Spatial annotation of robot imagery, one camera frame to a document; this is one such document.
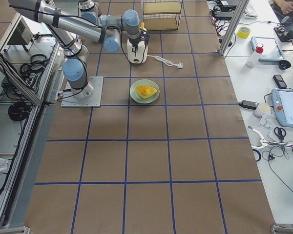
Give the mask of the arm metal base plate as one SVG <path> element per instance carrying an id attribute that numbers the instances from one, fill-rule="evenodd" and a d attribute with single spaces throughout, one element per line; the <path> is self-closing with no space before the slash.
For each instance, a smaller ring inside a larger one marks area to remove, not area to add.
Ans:
<path id="1" fill-rule="evenodd" d="M 68 81 L 66 82 L 66 89 L 71 89 L 73 92 L 65 92 L 63 99 L 61 99 L 61 107 L 63 108 L 85 108 L 94 107 L 99 108 L 101 105 L 101 97 L 103 90 L 103 76 L 88 77 L 88 85 L 77 95 L 72 96 L 79 91 L 71 89 Z"/>

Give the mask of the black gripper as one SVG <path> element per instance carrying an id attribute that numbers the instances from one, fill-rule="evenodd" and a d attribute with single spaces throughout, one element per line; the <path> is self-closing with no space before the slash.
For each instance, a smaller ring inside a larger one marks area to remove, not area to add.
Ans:
<path id="1" fill-rule="evenodd" d="M 135 39 L 128 38 L 128 41 L 134 46 L 138 47 L 139 42 L 143 42 L 145 46 L 148 46 L 150 39 L 150 33 L 146 29 L 140 29 L 138 37 Z"/>

